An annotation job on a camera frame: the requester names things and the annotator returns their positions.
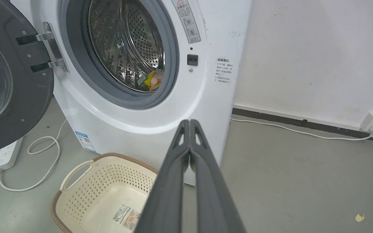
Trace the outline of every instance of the door hinge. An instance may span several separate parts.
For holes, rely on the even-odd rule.
[[[64,60],[64,56],[61,50],[58,47],[58,40],[56,34],[52,29],[52,25],[50,22],[43,22],[44,33],[35,35],[37,41],[47,41],[49,48],[47,50],[51,50],[50,56],[53,58],[52,62],[48,62],[47,65],[49,67],[54,68],[60,66],[60,68],[65,71],[69,72],[67,63]]]

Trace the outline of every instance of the blue and white sticker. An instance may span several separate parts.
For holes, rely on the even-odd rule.
[[[86,134],[82,134],[82,133],[79,133],[77,131],[75,131],[75,132],[76,132],[77,138],[79,139],[79,141],[80,141],[80,143],[81,143],[81,145],[84,149],[96,152],[95,148],[93,147],[92,143],[89,140],[89,137]]]

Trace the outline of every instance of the brown basket rim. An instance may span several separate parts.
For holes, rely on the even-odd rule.
[[[150,171],[152,171],[153,173],[155,174],[158,174],[158,170],[144,162],[141,162],[137,159],[134,159],[132,157],[129,157],[129,156],[126,156],[126,155],[122,155],[122,154],[119,154],[119,153],[105,153],[103,155],[99,155],[97,156],[96,158],[92,159],[94,162],[98,161],[99,159],[102,159],[102,158],[105,158],[105,157],[110,157],[110,156],[114,156],[114,157],[118,157],[118,158],[122,158],[122,159],[125,159],[129,162],[133,162],[137,165],[140,165]],[[56,192],[56,195],[54,195],[53,197],[53,201],[51,202],[51,205],[50,205],[50,215],[51,215],[51,218],[54,220],[54,222],[56,223],[56,225],[60,228],[60,230],[62,230],[64,233],[72,233],[71,230],[66,227],[64,225],[64,223],[58,218],[58,215],[56,213],[56,205],[57,205],[57,201],[58,199],[60,198],[62,192],[61,190],[58,190]]]

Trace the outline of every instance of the gray floor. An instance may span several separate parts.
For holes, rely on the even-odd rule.
[[[25,136],[15,166],[3,172],[7,186],[25,188],[43,177],[57,149],[28,155],[27,147],[41,136],[56,136],[64,119],[53,101]],[[61,158],[43,184],[21,193],[0,187],[0,232],[60,232],[50,218],[51,199],[72,168],[96,156],[81,148],[68,125],[60,143]],[[221,169],[249,233],[373,232],[373,141],[324,140],[231,122]],[[196,232],[194,188],[186,186],[184,196],[183,232]],[[364,221],[355,221],[357,214]]]

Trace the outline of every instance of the black baseboard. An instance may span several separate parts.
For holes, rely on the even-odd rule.
[[[256,118],[256,119],[263,119],[266,121],[280,122],[284,124],[311,128],[311,129],[326,131],[326,132],[335,133],[335,134],[341,134],[341,135],[355,137],[355,138],[364,138],[364,137],[369,136],[369,133],[365,133],[365,132],[359,132],[359,131],[345,129],[345,128],[338,128],[338,127],[333,127],[329,125],[317,124],[317,123],[309,122],[307,120],[301,121],[301,120],[295,120],[295,119],[281,117],[281,116],[269,115],[265,113],[252,112],[252,111],[243,110],[243,109],[233,108],[232,113],[235,115],[246,116],[246,117],[251,117],[251,118]]]

